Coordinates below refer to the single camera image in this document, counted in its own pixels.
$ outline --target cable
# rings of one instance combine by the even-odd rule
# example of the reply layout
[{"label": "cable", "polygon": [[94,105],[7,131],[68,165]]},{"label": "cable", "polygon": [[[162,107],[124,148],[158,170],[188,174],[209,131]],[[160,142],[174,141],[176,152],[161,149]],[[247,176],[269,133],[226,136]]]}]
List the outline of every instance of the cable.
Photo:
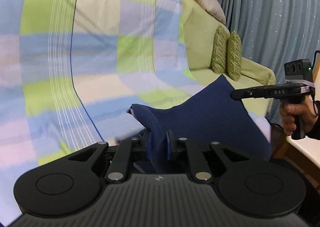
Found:
[{"label": "cable", "polygon": [[315,64],[316,64],[316,57],[317,57],[317,54],[318,53],[320,53],[320,50],[316,50],[315,51],[315,56],[314,56],[314,58],[313,58],[313,64],[312,64],[312,70],[313,70],[313,68],[314,68],[314,66],[315,66]]},{"label": "cable", "polygon": [[313,110],[314,110],[314,112],[315,112],[315,115],[318,116],[320,111],[319,111],[319,106],[316,104],[315,96],[316,96],[316,94],[315,94],[315,91],[313,90],[313,91],[311,92],[311,98],[312,98],[312,103],[313,103]]},{"label": "cable", "polygon": [[[316,57],[317,57],[317,54],[318,53],[320,53],[320,50],[316,50],[315,51],[315,55],[314,55],[314,57],[313,57],[313,63],[312,63],[312,71],[313,71],[313,68],[315,67],[315,64],[316,64]],[[320,113],[320,111],[319,111],[319,106],[316,104],[316,101],[315,101],[315,96],[316,94],[315,94],[315,91],[313,90],[312,92],[311,92],[311,98],[312,98],[312,102],[313,102],[313,110],[314,110],[314,112],[315,112],[315,115],[316,116],[318,116],[319,115],[319,113]]]}]

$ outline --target human hand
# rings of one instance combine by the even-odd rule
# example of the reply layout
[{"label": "human hand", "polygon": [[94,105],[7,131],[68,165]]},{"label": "human hand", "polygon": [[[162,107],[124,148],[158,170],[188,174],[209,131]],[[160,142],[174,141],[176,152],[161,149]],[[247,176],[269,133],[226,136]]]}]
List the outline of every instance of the human hand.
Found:
[{"label": "human hand", "polygon": [[291,136],[293,131],[297,128],[294,123],[294,117],[292,115],[300,116],[301,120],[304,123],[304,129],[306,133],[312,130],[318,118],[313,109],[313,102],[309,98],[305,98],[304,101],[300,104],[285,104],[284,106],[281,105],[280,115],[284,133],[287,136]]}]

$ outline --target logo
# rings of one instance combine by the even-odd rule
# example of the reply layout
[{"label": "logo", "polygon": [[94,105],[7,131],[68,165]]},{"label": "logo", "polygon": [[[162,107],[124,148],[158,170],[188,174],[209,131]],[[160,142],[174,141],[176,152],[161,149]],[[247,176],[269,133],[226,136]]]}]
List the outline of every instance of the logo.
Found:
[{"label": "logo", "polygon": [[280,90],[276,90],[276,91],[275,91],[275,95],[284,94],[284,93],[285,93],[285,91],[284,91],[284,90],[282,90],[282,91],[280,91]]},{"label": "logo", "polygon": [[162,179],[164,179],[164,178],[159,175],[159,176],[155,177],[155,179],[160,182],[160,181],[161,181]]}]

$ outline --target green patterned pillow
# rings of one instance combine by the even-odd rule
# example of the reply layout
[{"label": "green patterned pillow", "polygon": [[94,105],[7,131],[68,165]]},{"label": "green patterned pillow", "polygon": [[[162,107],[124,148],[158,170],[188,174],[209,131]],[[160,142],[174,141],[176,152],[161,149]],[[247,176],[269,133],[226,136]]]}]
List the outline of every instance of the green patterned pillow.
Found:
[{"label": "green patterned pillow", "polygon": [[228,44],[228,33],[226,30],[219,25],[213,39],[212,49],[212,71],[216,74],[223,74],[227,71],[227,44]]},{"label": "green patterned pillow", "polygon": [[241,75],[241,39],[236,31],[232,31],[228,41],[227,68],[228,74],[234,81]]}]

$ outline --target white tape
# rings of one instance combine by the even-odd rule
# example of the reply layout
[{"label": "white tape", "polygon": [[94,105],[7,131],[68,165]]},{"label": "white tape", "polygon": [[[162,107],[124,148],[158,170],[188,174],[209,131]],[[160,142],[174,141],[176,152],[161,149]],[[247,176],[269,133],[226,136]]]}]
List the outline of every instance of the white tape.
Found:
[{"label": "white tape", "polygon": [[308,93],[310,92],[310,86],[302,86],[300,87],[300,93]]}]

